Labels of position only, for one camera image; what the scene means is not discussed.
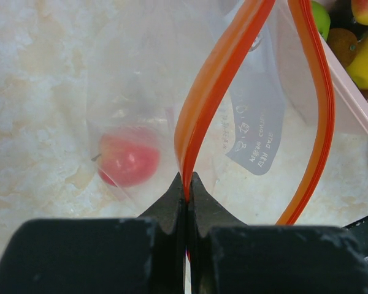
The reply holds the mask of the clear zip top bag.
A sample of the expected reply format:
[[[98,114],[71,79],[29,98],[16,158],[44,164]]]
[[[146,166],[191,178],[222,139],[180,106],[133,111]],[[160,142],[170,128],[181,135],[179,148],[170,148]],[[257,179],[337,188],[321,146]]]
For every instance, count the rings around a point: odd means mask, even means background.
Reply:
[[[316,201],[331,167],[336,101],[311,1],[130,1],[89,58],[91,160],[102,135],[146,127],[155,174],[107,186],[113,215],[137,217],[179,176],[246,224],[332,225]]]

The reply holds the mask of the large red apple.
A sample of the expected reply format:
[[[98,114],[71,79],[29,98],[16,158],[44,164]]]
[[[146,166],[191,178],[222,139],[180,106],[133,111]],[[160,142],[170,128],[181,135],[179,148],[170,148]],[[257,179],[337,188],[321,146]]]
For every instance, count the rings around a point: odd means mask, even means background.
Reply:
[[[351,9],[355,20],[368,26],[368,0],[351,0]]]

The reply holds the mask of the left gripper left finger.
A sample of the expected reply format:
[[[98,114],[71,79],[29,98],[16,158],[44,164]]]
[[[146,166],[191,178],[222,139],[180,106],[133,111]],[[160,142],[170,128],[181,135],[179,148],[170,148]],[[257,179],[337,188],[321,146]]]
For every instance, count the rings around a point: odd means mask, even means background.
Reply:
[[[139,217],[33,219],[0,259],[0,293],[183,293],[182,181]]]

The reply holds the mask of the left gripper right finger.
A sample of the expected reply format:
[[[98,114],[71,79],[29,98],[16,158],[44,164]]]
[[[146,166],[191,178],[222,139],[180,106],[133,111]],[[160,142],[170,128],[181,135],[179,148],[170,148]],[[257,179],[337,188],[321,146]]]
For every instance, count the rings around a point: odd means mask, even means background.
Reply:
[[[247,225],[193,174],[187,254],[193,293],[368,293],[368,265],[344,227]]]

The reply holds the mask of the green apple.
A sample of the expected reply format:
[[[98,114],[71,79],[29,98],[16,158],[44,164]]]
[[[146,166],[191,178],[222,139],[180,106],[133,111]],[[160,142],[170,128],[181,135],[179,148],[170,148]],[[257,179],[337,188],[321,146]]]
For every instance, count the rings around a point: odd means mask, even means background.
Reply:
[[[331,25],[331,19],[328,14],[328,11],[323,5],[321,5],[316,1],[311,1],[311,5],[312,5],[312,15],[315,20],[317,30],[322,36],[322,38],[325,41],[327,41]]]

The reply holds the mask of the pink plastic bin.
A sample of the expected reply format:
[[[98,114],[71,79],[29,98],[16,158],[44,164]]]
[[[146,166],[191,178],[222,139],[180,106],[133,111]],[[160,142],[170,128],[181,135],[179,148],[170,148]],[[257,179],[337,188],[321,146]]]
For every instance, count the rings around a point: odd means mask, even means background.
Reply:
[[[350,1],[346,5],[343,1],[320,1],[319,3],[332,14],[332,21],[338,26],[351,29],[359,40],[368,33],[368,26],[355,22],[350,12]],[[334,85],[336,131],[368,135],[368,95],[363,95],[353,83],[326,42],[323,42],[323,48]]]

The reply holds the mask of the small red apple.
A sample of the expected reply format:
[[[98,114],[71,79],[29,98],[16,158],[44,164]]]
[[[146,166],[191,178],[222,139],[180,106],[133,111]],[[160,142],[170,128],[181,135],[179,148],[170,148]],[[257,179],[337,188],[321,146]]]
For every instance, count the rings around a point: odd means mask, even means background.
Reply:
[[[102,135],[93,160],[101,179],[113,187],[133,187],[148,181],[160,161],[156,134],[146,127],[119,128]]]

